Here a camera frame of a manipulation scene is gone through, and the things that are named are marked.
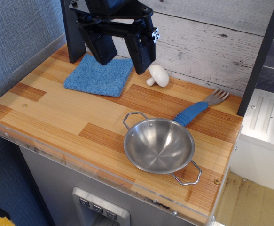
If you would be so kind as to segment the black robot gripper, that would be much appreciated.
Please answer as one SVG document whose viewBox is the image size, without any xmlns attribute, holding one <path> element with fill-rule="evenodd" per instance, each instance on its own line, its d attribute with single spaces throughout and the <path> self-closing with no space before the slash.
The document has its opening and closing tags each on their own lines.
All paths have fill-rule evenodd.
<svg viewBox="0 0 274 226">
<path fill-rule="evenodd" d="M 69 8 L 77 16 L 82 39 L 101 65 L 117 55 L 111 36 L 119 37 L 121 30 L 131 28 L 137 33 L 129 32 L 124 40 L 136 73 L 143 74 L 155 61 L 160 35 L 153 26 L 150 7 L 137 0 L 73 0 Z"/>
</svg>

